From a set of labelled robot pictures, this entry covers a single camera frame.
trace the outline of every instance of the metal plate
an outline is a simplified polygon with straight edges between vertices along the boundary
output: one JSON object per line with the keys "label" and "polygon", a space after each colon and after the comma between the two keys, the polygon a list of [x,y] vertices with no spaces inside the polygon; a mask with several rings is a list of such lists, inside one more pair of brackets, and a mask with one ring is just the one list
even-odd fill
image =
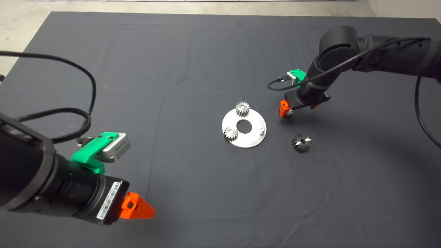
{"label": "metal plate", "polygon": [[249,133],[241,133],[239,131],[237,138],[230,141],[230,143],[242,148],[254,147],[260,144],[266,136],[266,123],[263,117],[253,109],[250,109],[246,116],[238,116],[236,114],[236,109],[232,109],[225,115],[224,120],[222,121],[222,132],[224,132],[226,127],[237,129],[237,123],[240,120],[249,121],[251,123],[251,131]]}

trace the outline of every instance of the label sticker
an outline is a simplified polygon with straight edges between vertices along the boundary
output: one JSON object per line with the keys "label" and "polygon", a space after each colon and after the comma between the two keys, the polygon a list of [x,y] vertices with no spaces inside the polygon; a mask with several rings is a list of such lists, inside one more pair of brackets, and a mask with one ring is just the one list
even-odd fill
{"label": "label sticker", "polygon": [[106,200],[104,200],[103,205],[101,206],[100,211],[98,212],[97,219],[104,220],[104,217],[106,217],[107,211],[110,208],[110,205],[113,202],[113,198],[115,198],[116,193],[118,192],[118,189],[120,188],[121,183],[120,182],[113,182],[112,187],[109,190],[109,193],[107,194]]}

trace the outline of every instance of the gear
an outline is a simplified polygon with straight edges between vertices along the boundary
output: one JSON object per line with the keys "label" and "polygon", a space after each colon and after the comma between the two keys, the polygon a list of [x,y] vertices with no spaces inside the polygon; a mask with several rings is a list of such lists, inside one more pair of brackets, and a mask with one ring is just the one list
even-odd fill
{"label": "gear", "polygon": [[311,138],[302,136],[301,134],[296,135],[291,141],[292,148],[297,152],[307,152],[311,148]]}
{"label": "gear", "polygon": [[292,109],[288,110],[288,113],[286,113],[286,117],[291,116],[293,112],[294,112],[294,110],[292,110]]}
{"label": "gear", "polygon": [[240,101],[236,105],[236,114],[238,116],[246,116],[250,111],[250,105],[244,101]]}
{"label": "gear", "polygon": [[226,127],[224,130],[224,136],[229,141],[235,140],[237,138],[237,134],[237,129],[233,129],[231,127]]}
{"label": "gear", "polygon": [[294,113],[294,110],[292,110],[292,109],[288,110],[288,113],[286,113],[284,118],[290,117],[292,115],[292,113]]}

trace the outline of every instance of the concrete floor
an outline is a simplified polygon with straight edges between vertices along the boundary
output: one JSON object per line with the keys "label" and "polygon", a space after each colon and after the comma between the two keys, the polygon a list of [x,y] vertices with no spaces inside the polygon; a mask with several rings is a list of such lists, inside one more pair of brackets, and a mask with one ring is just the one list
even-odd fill
{"label": "concrete floor", "polygon": [[[35,2],[0,0],[0,50],[23,51],[51,11],[212,15],[375,16],[366,0],[349,2]],[[16,58],[0,58],[7,75]]]}
{"label": "concrete floor", "polygon": [[436,18],[441,22],[440,0],[367,0],[367,2],[380,17]]}

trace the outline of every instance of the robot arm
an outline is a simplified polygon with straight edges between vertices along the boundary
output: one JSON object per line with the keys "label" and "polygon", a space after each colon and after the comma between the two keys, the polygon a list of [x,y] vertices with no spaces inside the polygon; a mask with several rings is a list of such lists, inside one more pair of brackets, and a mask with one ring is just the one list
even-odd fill
{"label": "robot arm", "polygon": [[0,113],[0,208],[20,213],[74,217],[100,225],[119,218],[152,218],[155,209],[129,182],[104,175],[130,147],[124,133],[87,138],[71,160],[53,141]]}
{"label": "robot arm", "polygon": [[[320,40],[319,55],[314,59],[304,80],[311,79],[355,55],[368,51],[377,45],[394,40],[393,37],[358,37],[353,27],[340,26],[328,31]],[[348,70],[371,72],[385,71],[406,75],[434,78],[441,82],[441,42],[408,40],[392,43],[381,49],[374,49],[357,60],[299,86],[285,93],[285,100],[291,109],[306,106],[314,108],[330,99],[327,89],[340,73]]]}

